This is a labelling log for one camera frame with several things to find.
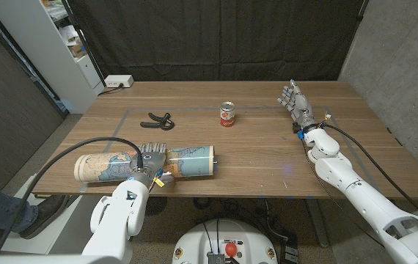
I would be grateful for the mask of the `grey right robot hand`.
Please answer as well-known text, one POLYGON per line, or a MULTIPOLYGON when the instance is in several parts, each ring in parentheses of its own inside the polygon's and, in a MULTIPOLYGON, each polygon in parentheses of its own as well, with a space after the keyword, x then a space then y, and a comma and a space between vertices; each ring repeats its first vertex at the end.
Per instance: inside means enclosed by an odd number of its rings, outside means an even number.
POLYGON ((293 121, 298 124, 297 129, 308 133, 317 128, 312 107, 293 79, 290 85, 284 86, 282 96, 277 101, 290 112, 293 121))

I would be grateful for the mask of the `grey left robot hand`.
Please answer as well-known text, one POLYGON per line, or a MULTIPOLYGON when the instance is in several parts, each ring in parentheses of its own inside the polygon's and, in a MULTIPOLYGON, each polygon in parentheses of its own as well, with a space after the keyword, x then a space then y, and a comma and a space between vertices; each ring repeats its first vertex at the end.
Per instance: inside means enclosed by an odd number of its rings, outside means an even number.
POLYGON ((174 180, 172 174, 165 172, 163 169, 166 160, 166 143, 144 143, 139 150, 142 154, 143 167, 139 168, 137 166, 137 155, 132 157, 129 180, 137 180, 149 187, 160 169, 162 169, 159 177, 160 181, 167 184, 174 180))

